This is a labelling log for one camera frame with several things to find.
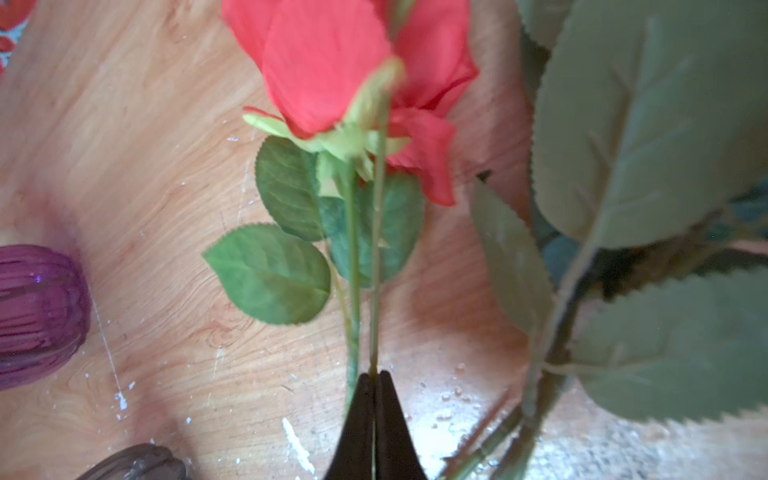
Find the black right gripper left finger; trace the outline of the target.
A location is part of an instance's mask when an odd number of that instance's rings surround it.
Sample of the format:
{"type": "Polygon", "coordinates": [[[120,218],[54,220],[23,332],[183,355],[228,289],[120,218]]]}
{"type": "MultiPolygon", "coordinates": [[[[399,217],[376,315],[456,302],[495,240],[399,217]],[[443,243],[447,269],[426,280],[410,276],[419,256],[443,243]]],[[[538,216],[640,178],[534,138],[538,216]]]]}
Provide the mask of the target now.
{"type": "Polygon", "coordinates": [[[357,380],[352,401],[338,440],[335,454],[324,480],[371,480],[375,387],[363,373],[357,380]]]}

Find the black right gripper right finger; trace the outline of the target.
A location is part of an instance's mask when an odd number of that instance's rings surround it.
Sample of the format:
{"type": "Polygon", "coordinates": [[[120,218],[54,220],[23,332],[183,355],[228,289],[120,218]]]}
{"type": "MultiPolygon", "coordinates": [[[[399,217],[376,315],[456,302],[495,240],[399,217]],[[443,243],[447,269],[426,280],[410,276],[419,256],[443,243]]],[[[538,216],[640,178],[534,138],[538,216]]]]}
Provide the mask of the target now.
{"type": "Polygon", "coordinates": [[[427,479],[388,371],[376,380],[376,479],[427,479]]]}

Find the brown ribbed glass vase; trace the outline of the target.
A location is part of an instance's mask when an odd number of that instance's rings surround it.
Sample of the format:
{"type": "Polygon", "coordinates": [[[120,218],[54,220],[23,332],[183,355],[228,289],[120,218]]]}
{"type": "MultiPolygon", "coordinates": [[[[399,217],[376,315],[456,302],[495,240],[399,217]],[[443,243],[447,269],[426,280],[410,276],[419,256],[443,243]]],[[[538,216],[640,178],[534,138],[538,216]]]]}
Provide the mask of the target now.
{"type": "Polygon", "coordinates": [[[186,465],[164,446],[143,443],[99,462],[77,480],[186,480],[186,465]]]}

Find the purple ribbed glass vase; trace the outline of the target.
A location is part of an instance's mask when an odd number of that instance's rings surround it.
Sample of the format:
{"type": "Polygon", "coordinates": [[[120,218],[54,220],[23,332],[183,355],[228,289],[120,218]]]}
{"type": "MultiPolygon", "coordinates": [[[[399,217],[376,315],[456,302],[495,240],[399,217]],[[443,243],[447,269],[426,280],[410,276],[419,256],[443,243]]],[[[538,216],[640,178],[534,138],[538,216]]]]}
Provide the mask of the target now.
{"type": "Polygon", "coordinates": [[[41,380],[66,364],[90,328],[80,266],[50,248],[1,248],[1,389],[41,380]]]}

